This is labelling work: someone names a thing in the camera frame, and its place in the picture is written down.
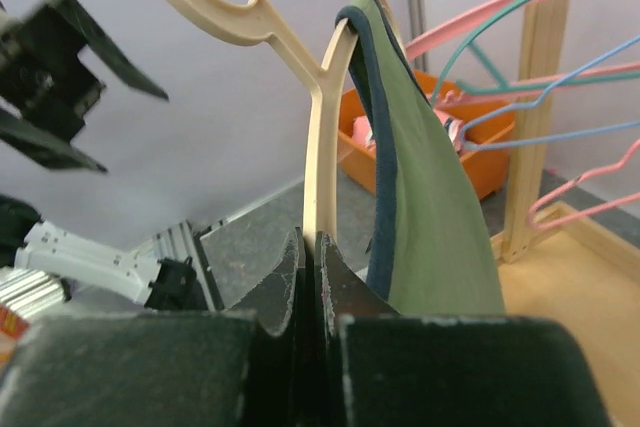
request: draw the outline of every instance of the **orange box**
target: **orange box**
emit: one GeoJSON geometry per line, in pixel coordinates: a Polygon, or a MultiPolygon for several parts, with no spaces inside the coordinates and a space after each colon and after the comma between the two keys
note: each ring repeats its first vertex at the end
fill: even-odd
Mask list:
{"type": "MultiPolygon", "coordinates": [[[[423,90],[431,92],[436,85],[437,77],[420,71],[416,71],[415,74],[423,90]]],[[[453,82],[445,81],[441,89],[442,95],[451,90],[460,92],[460,89],[453,82]]],[[[454,117],[469,122],[505,105],[506,102],[502,101],[474,104],[473,107],[460,105],[447,109],[447,112],[454,117]]],[[[369,192],[375,194],[376,155],[351,138],[353,121],[362,115],[365,115],[365,112],[358,92],[352,89],[344,93],[340,107],[340,124],[338,128],[339,163],[349,177],[369,192]]],[[[469,129],[467,131],[467,139],[477,144],[509,140],[514,125],[515,114],[507,112],[469,129]]],[[[475,150],[462,155],[460,161],[469,179],[471,179],[479,199],[483,199],[492,192],[500,190],[504,185],[509,168],[508,149],[475,150]]]]}

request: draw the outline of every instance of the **white wall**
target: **white wall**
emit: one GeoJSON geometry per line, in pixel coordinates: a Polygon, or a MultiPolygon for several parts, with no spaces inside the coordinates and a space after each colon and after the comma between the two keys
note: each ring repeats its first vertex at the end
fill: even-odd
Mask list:
{"type": "MultiPolygon", "coordinates": [[[[425,0],[428,28],[448,20],[487,0],[425,0]]],[[[571,0],[561,71],[571,71],[592,58],[638,34],[640,10],[636,0],[571,0]]],[[[479,44],[510,79],[517,78],[517,66],[523,10],[511,14],[479,37],[479,44]]],[[[429,54],[429,68],[438,73],[463,37],[429,54]]],[[[610,59],[609,64],[630,62],[640,57],[640,47],[632,47],[610,59]]],[[[466,52],[454,68],[454,79],[489,85],[490,77],[473,56],[466,52]]],[[[553,115],[554,133],[597,127],[635,120],[640,115],[640,82],[588,86],[558,92],[553,115]]],[[[564,177],[573,177],[587,169],[617,161],[629,145],[640,137],[640,129],[604,134],[597,137],[557,142],[549,145],[547,168],[564,177]]],[[[612,199],[638,190],[638,161],[614,176],[585,183],[586,190],[612,199]]],[[[626,208],[640,215],[639,204],[626,208]]]]}
{"type": "MultiPolygon", "coordinates": [[[[2,0],[14,15],[37,1],[2,0]]],[[[226,45],[164,0],[80,1],[171,102],[128,90],[83,56],[108,89],[75,144],[110,175],[51,173],[0,144],[0,192],[79,234],[130,247],[184,218],[220,219],[303,174],[309,96],[268,46],[226,45]]],[[[350,2],[272,1],[319,59],[350,2]]],[[[408,38],[407,0],[389,1],[408,38]]]]}

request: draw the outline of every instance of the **gray floor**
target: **gray floor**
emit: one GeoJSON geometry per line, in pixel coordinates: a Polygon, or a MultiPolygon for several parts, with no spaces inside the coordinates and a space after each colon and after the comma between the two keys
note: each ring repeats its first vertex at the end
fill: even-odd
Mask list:
{"type": "MultiPolygon", "coordinates": [[[[563,182],[545,173],[541,193],[563,182]]],[[[203,238],[225,305],[240,300],[273,268],[287,232],[302,224],[302,184],[252,210],[203,238]]],[[[601,202],[587,192],[573,189],[564,197],[570,205],[584,209],[601,202]]],[[[482,202],[491,235],[502,230],[505,191],[482,202]]],[[[354,271],[367,267],[365,253],[373,231],[375,198],[344,173],[338,173],[338,245],[354,271]]],[[[627,241],[640,246],[640,221],[618,209],[598,214],[595,220],[627,241]]]]}

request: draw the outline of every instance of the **green fabric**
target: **green fabric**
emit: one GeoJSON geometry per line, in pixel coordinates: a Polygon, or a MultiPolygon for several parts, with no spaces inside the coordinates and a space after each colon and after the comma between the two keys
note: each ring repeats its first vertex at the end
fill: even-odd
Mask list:
{"type": "MultiPolygon", "coordinates": [[[[389,303],[403,314],[503,314],[489,233],[458,154],[398,55],[377,2],[352,6],[370,24],[397,156],[389,303]]],[[[357,84],[368,85],[361,55],[351,67],[357,84]]]]}

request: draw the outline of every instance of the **wooden base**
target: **wooden base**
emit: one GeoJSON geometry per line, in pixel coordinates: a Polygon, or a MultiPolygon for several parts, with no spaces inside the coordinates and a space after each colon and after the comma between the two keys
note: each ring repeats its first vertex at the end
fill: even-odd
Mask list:
{"type": "MultiPolygon", "coordinates": [[[[573,209],[557,203],[542,216],[573,209]]],[[[496,258],[502,235],[492,239],[496,258]]],[[[577,339],[619,425],[640,425],[640,249],[591,219],[540,232],[526,255],[499,267],[507,310],[544,316],[577,339]]]]}

